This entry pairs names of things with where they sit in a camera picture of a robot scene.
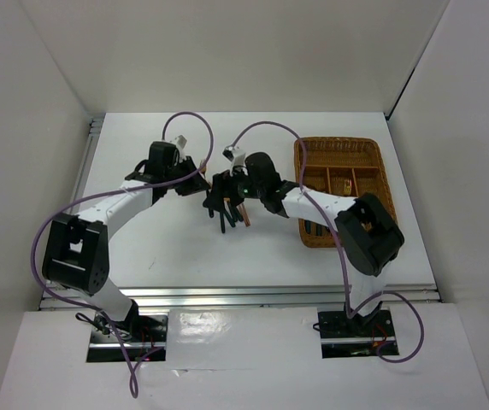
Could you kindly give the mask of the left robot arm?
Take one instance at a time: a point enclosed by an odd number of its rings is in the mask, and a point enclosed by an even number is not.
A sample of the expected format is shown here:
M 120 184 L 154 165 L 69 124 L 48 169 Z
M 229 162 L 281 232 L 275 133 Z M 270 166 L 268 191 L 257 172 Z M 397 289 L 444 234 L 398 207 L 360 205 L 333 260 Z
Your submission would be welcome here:
M 122 341 L 140 331 L 138 304 L 109 279 L 109 241 L 130 220 L 153 207 L 169 190 L 179 196 L 206 191 L 209 184 L 184 153 L 186 139 L 155 141 L 149 157 L 126 176 L 121 192 L 77 213 L 59 213 L 51 222 L 42 274 L 79 292 L 110 318 Z

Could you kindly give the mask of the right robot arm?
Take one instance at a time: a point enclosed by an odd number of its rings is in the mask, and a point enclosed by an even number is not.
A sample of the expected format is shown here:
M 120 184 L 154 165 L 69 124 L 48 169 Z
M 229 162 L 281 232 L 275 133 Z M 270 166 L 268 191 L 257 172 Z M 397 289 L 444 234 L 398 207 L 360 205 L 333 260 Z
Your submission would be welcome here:
M 213 176 L 203 207 L 219 214 L 222 224 L 235 225 L 245 217 L 239 205 L 256 199 L 271 214 L 326 227 L 335 238 L 343 265 L 356 270 L 354 276 L 344 276 L 345 328 L 354 335 L 364 334 L 381 308 L 382 271 L 404 244 L 403 233 L 379 198 L 370 193 L 335 196 L 284 180 L 264 152 L 247 155 L 227 147 L 223 155 L 231 166 Z

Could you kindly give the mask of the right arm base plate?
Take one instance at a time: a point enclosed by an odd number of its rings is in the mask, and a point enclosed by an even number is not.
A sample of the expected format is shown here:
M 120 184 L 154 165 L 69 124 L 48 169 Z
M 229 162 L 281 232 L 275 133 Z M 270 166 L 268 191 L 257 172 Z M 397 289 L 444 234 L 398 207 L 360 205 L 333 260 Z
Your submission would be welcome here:
M 380 310 L 372 319 L 348 319 L 344 311 L 318 313 L 312 325 L 320 334 L 323 359 L 359 358 L 377 355 L 398 356 L 398 342 L 388 309 Z

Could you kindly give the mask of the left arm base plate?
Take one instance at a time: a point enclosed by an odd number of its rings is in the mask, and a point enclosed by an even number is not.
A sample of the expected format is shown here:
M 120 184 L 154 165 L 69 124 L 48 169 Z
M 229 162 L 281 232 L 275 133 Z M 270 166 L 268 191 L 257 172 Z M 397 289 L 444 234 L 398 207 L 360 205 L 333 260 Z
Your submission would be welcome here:
M 124 354 L 114 330 L 108 321 L 96 314 L 93 319 L 83 313 L 76 313 L 75 318 L 91 327 L 87 349 L 87 363 L 124 362 Z M 165 313 L 149 317 L 149 322 L 142 325 L 135 333 L 119 330 L 121 340 L 131 362 L 139 360 L 162 362 L 166 360 L 166 341 L 168 335 L 168 316 Z

